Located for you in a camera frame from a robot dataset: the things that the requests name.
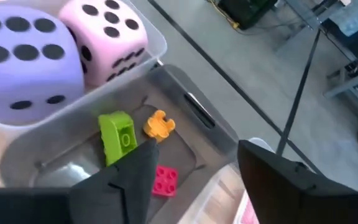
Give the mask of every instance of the green lego brick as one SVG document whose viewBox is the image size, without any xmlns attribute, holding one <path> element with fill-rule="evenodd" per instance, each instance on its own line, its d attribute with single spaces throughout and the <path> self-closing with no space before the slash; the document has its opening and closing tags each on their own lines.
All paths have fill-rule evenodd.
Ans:
<svg viewBox="0 0 358 224">
<path fill-rule="evenodd" d="M 123 111 L 99 116 L 99 126 L 109 166 L 137 147 L 134 121 Z"/>
</svg>

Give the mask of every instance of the clear plastic bin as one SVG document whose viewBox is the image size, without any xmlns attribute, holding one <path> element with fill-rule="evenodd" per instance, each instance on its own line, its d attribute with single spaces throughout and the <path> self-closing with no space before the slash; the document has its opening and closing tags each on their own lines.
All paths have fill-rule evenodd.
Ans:
<svg viewBox="0 0 358 224">
<path fill-rule="evenodd" d="M 130 81 L 135 80 L 142 75 L 146 75 L 148 71 L 157 63 L 158 59 L 167 51 L 167 42 L 165 41 L 164 36 L 153 26 L 153 24 L 143 16 L 143 14 L 136 9 L 136 7 L 129 0 L 122 0 L 129 7 L 131 7 L 142 20 L 146 31 L 147 37 L 149 39 L 149 44 L 147 46 L 147 57 L 145 57 L 138 66 L 129 70 L 128 72 L 123 73 L 119 77 L 115 78 L 109 83 L 99 86 L 96 89 L 88 92 L 74 103 L 62 108 L 61 110 L 54 112 L 50 116 L 44 118 L 43 120 L 29 125 L 24 126 L 12 126 L 7 124 L 0 123 L 0 131 L 9 138 L 14 138 L 32 128 L 35 128 L 47 121 L 54 119 L 57 116 L 60 116 L 63 113 L 66 113 L 70 110 L 75 110 L 77 107 L 92 102 L 95 98 L 102 97 L 103 95 L 120 88 L 128 84 Z M 68 0 L 7 0 L 0 1 L 0 4 L 15 4 L 19 6 L 27 6 L 35 9 L 42 10 L 53 16 L 57 16 L 60 8 L 62 8 Z"/>
</svg>

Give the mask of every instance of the plastic storage bin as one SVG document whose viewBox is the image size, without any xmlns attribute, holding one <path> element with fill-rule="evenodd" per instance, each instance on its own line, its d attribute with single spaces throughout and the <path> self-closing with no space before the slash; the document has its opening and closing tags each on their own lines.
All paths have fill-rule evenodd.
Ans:
<svg viewBox="0 0 358 224">
<path fill-rule="evenodd" d="M 75 108 L 91 103 L 95 98 L 103 96 L 108 91 L 111 91 L 112 89 L 120 88 L 120 86 L 124 86 L 128 84 L 130 81 L 135 80 L 142 75 L 146 75 L 148 71 L 157 63 L 157 60 L 167 51 L 167 42 L 165 41 L 164 36 L 160 33 L 160 31 L 157 30 L 153 26 L 153 24 L 146 19 L 146 17 L 143 16 L 143 14 L 136 9 L 136 7 L 128 0 L 122 0 L 126 4 L 128 4 L 129 7 L 131 7 L 140 17 L 142 20 L 146 31 L 147 31 L 147 37 L 149 39 L 149 44 L 147 46 L 147 56 L 144 57 L 142 63 L 140 63 L 138 66 L 133 68 L 132 70 L 129 70 L 128 72 L 125 72 L 123 75 L 115 78 L 113 81 L 106 83 L 103 86 L 99 86 L 93 91 L 87 93 L 86 95 L 82 96 L 78 100 L 76 100 L 74 103 L 64 107 L 63 109 L 51 114 L 50 116 L 44 118 L 43 120 L 29 124 L 24 126 L 12 126 L 8 124 L 2 124 L 0 123 L 0 132 L 5 134 L 9 138 L 14 138 L 32 128 L 35 128 L 43 123 L 46 123 L 47 121 L 53 119 L 56 116 L 59 116 L 60 114 L 66 113 L 70 110 L 75 110 Z M 0 1 L 0 4 L 15 4 L 19 6 L 27 6 L 32 7 L 35 9 L 40 9 L 42 11 L 45 11 L 53 16 L 57 16 L 60 8 L 62 8 L 67 0 L 53 0 L 53 1 L 45 1 L 45 0 L 7 0 L 7 1 Z"/>
</svg>

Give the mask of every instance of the gray floor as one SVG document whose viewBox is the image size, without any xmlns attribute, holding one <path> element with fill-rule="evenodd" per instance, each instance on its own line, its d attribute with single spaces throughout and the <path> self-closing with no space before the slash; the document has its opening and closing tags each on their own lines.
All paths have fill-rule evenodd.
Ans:
<svg viewBox="0 0 358 224">
<path fill-rule="evenodd" d="M 182 68 L 213 102 L 241 139 L 260 137 L 277 148 L 280 136 L 215 69 L 144 0 L 132 2 L 163 33 L 162 58 Z M 205 0 L 156 0 L 177 24 L 268 114 L 281 129 L 288 119 L 315 32 L 304 30 L 285 45 L 288 29 L 262 29 L 241 35 Z M 277 24 L 269 13 L 259 26 Z M 322 96 L 325 75 L 347 59 L 321 37 L 290 139 L 324 175 L 358 190 L 358 117 L 339 99 Z M 301 159 L 286 147 L 285 157 Z"/>
</svg>

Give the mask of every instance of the orange lego piece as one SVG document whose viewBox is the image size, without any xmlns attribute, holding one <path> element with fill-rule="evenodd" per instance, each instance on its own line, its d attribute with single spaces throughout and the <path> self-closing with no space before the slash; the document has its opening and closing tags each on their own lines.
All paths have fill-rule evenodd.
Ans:
<svg viewBox="0 0 358 224">
<path fill-rule="evenodd" d="M 175 129 L 175 122 L 172 119 L 164 120 L 165 112 L 157 110 L 147 119 L 144 124 L 143 131 L 150 137 L 156 138 L 157 142 L 161 142 L 169 136 L 169 133 Z"/>
</svg>

